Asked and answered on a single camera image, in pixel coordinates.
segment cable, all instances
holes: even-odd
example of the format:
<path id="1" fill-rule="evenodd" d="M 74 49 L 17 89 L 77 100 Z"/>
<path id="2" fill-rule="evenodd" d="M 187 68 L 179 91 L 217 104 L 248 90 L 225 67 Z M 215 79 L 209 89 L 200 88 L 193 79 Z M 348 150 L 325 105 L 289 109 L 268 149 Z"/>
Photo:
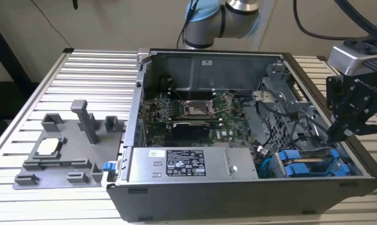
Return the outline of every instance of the cable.
<path id="1" fill-rule="evenodd" d="M 299 117 L 299 119 L 292 124 L 292 128 L 291 128 L 289 135 L 288 135 L 288 144 L 295 143 L 293 140 L 292 140 L 292 135 L 293 135 L 293 132 L 295 132 L 295 127 L 296 127 L 296 125 L 297 125 L 297 123 L 301 119 L 308 120 L 324 133 L 327 133 L 327 130 L 324 129 L 324 127 L 313 119 L 311 119 L 307 116 L 301 116 L 301 117 Z"/>
<path id="2" fill-rule="evenodd" d="M 195 9 L 196 9 L 196 4 L 197 4 L 197 1 L 195 1 L 195 3 L 192 4 L 193 0 L 189 1 L 189 8 L 188 8 L 188 12 L 187 12 L 187 16 L 185 16 L 185 21 L 184 21 L 184 25 L 183 25 L 183 28 L 181 28 L 181 31 L 179 33 L 179 37 L 177 37 L 177 40 L 176 40 L 176 49 L 179 49 L 179 40 L 180 40 L 180 37 L 181 38 L 181 43 L 184 43 L 184 30 L 185 30 L 185 27 L 188 25 L 188 22 L 193 16 L 193 13 L 195 13 Z"/>
<path id="3" fill-rule="evenodd" d="M 52 25 L 52 23 L 50 23 L 48 17 L 45 16 L 42 10 L 38 8 L 38 6 L 37 6 L 37 4 L 33 2 L 33 0 L 29 0 L 29 1 L 32 2 L 32 4 L 34 5 L 34 7 L 37 8 L 37 10 L 40 11 L 40 13 L 42 14 L 45 20 L 46 20 L 48 23 L 49 23 L 49 26 L 50 26 L 52 29 L 56 31 L 56 33 L 58 34 L 58 36 L 61 37 L 61 39 L 64 40 L 64 42 L 68 44 L 68 46 L 69 46 L 69 48 L 70 48 L 70 45 L 69 45 L 68 41 L 65 40 L 65 38 L 64 38 L 64 36 L 60 34 L 60 32 L 56 30 L 56 28 L 53 27 L 53 25 Z"/>
<path id="4" fill-rule="evenodd" d="M 268 122 L 265 121 L 265 119 L 264 119 L 263 116 L 260 115 L 257 102 L 259 102 L 259 101 L 255 102 L 255 112 L 256 112 L 256 114 L 257 114 L 257 116 L 259 116 L 259 118 L 260 118 L 263 124 L 267 126 L 267 129 L 268 129 L 268 138 L 267 138 L 265 142 L 264 142 L 263 144 L 260 144 L 260 146 L 264 147 L 264 146 L 268 144 L 269 140 L 271 140 L 271 133 L 272 133 L 272 130 L 271 130 L 271 126 L 269 126 Z"/>
<path id="5" fill-rule="evenodd" d="M 324 35 L 319 35 L 319 34 L 313 34 L 313 33 L 308 32 L 308 31 L 303 28 L 303 26 L 301 26 L 301 24 L 300 24 L 300 22 L 299 22 L 297 11 L 296 11 L 296 0 L 292 0 L 292 12 L 293 12 L 293 19 L 295 19 L 296 26 L 297 26 L 297 28 L 300 29 L 300 31 L 301 31 L 305 35 L 308 35 L 308 36 L 311 36 L 311 37 L 313 37 L 313 38 L 319 38 L 319 39 L 324 39 L 324 40 L 333 40 L 333 41 L 343 41 L 343 40 L 345 40 L 345 39 L 352 38 L 352 37 L 329 37 L 329 36 L 324 36 Z"/>
<path id="6" fill-rule="evenodd" d="M 358 13 L 347 0 L 333 0 L 335 4 L 344 12 L 353 23 L 377 39 L 377 26 Z"/>
<path id="7" fill-rule="evenodd" d="M 255 102 L 255 107 L 256 107 L 256 104 L 261 104 L 263 108 L 277 116 L 283 116 L 283 117 L 291 116 L 288 113 L 280 113 L 280 112 L 272 110 L 271 108 L 268 108 L 268 106 L 261 101 Z"/>

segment black cable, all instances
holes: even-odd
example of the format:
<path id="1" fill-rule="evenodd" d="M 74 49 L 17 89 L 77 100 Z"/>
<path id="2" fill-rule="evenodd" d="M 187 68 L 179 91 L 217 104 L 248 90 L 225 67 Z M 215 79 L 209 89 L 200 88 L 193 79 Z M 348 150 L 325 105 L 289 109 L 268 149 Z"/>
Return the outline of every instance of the black cable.
<path id="1" fill-rule="evenodd" d="M 37 8 L 37 10 L 40 11 L 40 13 L 42 14 L 45 20 L 46 20 L 48 23 L 49 23 L 49 26 L 50 26 L 52 29 L 56 31 L 56 33 L 58 34 L 58 36 L 61 37 L 61 39 L 64 40 L 64 42 L 68 44 L 68 46 L 69 46 L 69 48 L 70 48 L 70 45 L 69 45 L 68 41 L 65 40 L 65 38 L 64 38 L 64 36 L 60 34 L 60 32 L 56 30 L 56 28 L 53 27 L 53 25 L 52 25 L 49 19 L 46 18 L 46 16 L 45 16 L 42 10 L 38 8 L 38 6 L 37 6 L 37 4 L 33 2 L 33 0 L 29 0 L 29 1 L 32 2 L 32 4 L 34 5 L 34 7 Z"/>
<path id="2" fill-rule="evenodd" d="M 308 36 L 311 36 L 311 37 L 313 37 L 313 38 L 319 38 L 319 39 L 324 39 L 324 40 L 333 40 L 333 41 L 343 41 L 343 40 L 345 40 L 345 39 L 352 38 L 352 37 L 331 37 L 331 36 L 324 36 L 324 35 L 319 35 L 319 34 L 313 34 L 313 33 L 308 32 L 308 31 L 303 28 L 303 26 L 301 26 L 301 24 L 300 24 L 300 22 L 299 22 L 297 11 L 296 11 L 296 0 L 292 0 L 292 12 L 293 12 L 293 19 L 295 19 L 296 26 L 297 26 L 297 28 L 300 29 L 300 31 L 301 31 L 305 35 L 308 35 Z"/>
<path id="3" fill-rule="evenodd" d="M 255 102 L 255 112 L 256 112 L 256 114 L 257 114 L 257 116 L 259 116 L 259 118 L 260 118 L 263 124 L 267 126 L 267 129 L 268 129 L 268 138 L 267 138 L 265 142 L 264 142 L 263 144 L 260 144 L 260 146 L 264 147 L 264 146 L 268 144 L 269 140 L 271 140 L 271 133 L 272 133 L 272 130 L 271 130 L 271 126 L 269 126 L 268 122 L 265 121 L 265 119 L 264 119 L 263 116 L 260 115 L 259 103 L 257 103 L 257 102 L 259 102 L 259 101 Z"/>
<path id="4" fill-rule="evenodd" d="M 358 13 L 347 0 L 333 0 L 340 10 L 353 23 L 377 39 L 377 26 Z"/>
<path id="5" fill-rule="evenodd" d="M 301 119 L 308 120 L 324 133 L 327 133 L 327 130 L 324 129 L 324 127 L 323 127 L 313 119 L 311 119 L 311 118 L 307 117 L 307 116 L 301 116 L 301 117 L 299 117 L 299 119 L 297 119 L 297 120 L 293 122 L 293 124 L 292 124 L 292 128 L 291 128 L 291 131 L 289 131 L 288 143 L 287 143 L 287 144 L 295 143 L 293 140 L 292 140 L 292 135 L 293 135 L 293 132 L 295 132 L 295 127 L 296 127 L 296 125 L 297 125 L 297 123 L 299 123 L 299 121 L 300 121 Z"/>
<path id="6" fill-rule="evenodd" d="M 261 104 L 263 108 L 277 116 L 281 116 L 281 117 L 289 117 L 291 116 L 288 113 L 280 113 L 280 112 L 272 110 L 271 108 L 268 108 L 268 106 L 261 101 L 256 101 L 255 105 L 256 104 Z"/>

